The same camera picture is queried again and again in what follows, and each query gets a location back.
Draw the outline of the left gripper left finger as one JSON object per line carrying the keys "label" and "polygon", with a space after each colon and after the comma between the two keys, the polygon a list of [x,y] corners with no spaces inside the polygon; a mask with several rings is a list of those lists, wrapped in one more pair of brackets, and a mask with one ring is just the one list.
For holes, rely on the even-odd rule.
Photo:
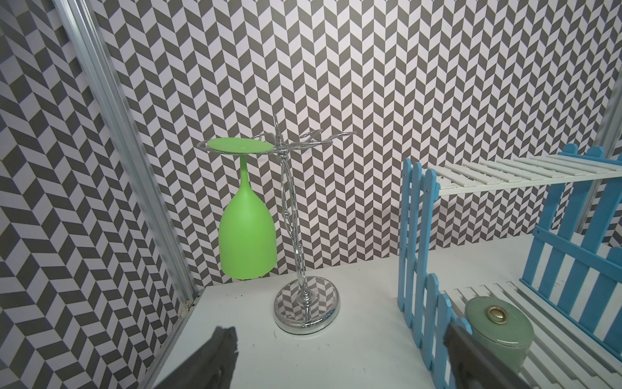
{"label": "left gripper left finger", "polygon": [[230,388],[237,359],[236,328],[217,327],[204,345],[155,388]]}

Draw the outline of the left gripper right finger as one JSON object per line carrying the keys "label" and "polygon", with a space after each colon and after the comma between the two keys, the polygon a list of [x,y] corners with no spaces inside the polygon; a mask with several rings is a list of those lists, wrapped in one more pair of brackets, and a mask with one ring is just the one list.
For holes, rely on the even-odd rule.
{"label": "left gripper right finger", "polygon": [[444,335],[457,388],[528,389],[530,386],[473,335],[451,323]]}

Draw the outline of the small green tea canister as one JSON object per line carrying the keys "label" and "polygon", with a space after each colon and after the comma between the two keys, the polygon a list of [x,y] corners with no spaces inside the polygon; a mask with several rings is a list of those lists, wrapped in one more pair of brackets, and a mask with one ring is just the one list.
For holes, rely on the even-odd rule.
{"label": "small green tea canister", "polygon": [[473,337],[519,374],[535,338],[528,317],[516,306],[492,296],[469,300],[465,316]]}

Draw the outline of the blue white two-tier shelf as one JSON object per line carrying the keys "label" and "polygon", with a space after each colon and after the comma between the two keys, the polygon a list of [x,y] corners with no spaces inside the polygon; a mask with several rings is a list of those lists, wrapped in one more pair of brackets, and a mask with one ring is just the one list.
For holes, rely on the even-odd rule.
{"label": "blue white two-tier shelf", "polygon": [[[516,306],[535,338],[518,376],[533,388],[621,385],[621,250],[604,243],[621,203],[621,162],[601,147],[574,144],[557,155],[448,164],[403,162],[398,308],[435,388],[456,387],[444,335],[472,334],[469,300]],[[544,186],[547,199],[529,236],[430,254],[440,197]]]}

